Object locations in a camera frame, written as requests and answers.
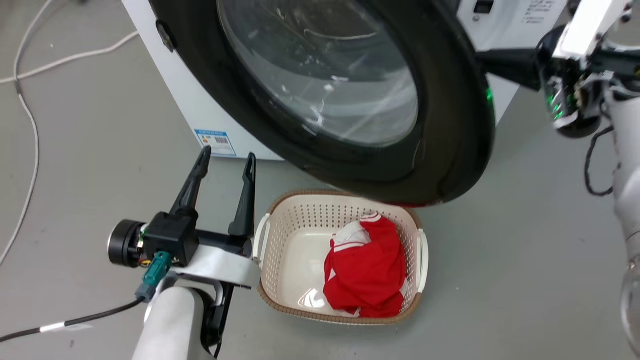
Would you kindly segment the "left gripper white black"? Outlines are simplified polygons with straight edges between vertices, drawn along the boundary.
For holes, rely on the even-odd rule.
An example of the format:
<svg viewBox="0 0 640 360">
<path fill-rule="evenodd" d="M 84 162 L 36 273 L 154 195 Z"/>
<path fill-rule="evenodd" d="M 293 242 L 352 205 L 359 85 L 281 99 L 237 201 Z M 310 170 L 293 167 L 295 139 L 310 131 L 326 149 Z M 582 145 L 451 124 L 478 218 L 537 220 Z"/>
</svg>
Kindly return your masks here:
<svg viewBox="0 0 640 360">
<path fill-rule="evenodd" d="M 202 180 L 208 175 L 211 146 L 204 146 L 170 209 L 172 218 L 198 219 L 196 210 Z M 194 281 L 211 286 L 229 284 L 242 289 L 254 289 L 259 284 L 260 269 L 251 259 L 255 233 L 255 200 L 257 158 L 253 152 L 247 156 L 242 174 L 242 192 L 235 217 L 228 234 L 197 229 L 199 246 L 190 263 L 174 264 L 158 283 L 157 291 L 172 287 L 177 280 Z M 137 268 L 143 259 L 150 259 L 144 250 L 143 232 L 148 224 L 131 219 L 118 223 L 107 240 L 110 262 L 128 268 Z"/>
</svg>

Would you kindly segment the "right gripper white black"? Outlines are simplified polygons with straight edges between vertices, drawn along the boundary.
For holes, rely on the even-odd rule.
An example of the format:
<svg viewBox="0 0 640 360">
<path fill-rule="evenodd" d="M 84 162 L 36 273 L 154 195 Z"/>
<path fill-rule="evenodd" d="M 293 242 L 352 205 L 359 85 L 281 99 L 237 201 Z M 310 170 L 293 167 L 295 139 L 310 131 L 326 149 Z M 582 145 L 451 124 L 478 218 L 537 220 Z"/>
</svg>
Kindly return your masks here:
<svg viewBox="0 0 640 360">
<path fill-rule="evenodd" d="M 602 118 L 615 130 L 638 132 L 639 48 L 609 37 L 631 20 L 635 4 L 582 0 L 539 68 L 535 48 L 494 48 L 477 51 L 475 58 L 490 75 L 543 89 L 550 123 L 565 137 L 592 134 Z"/>
</svg>

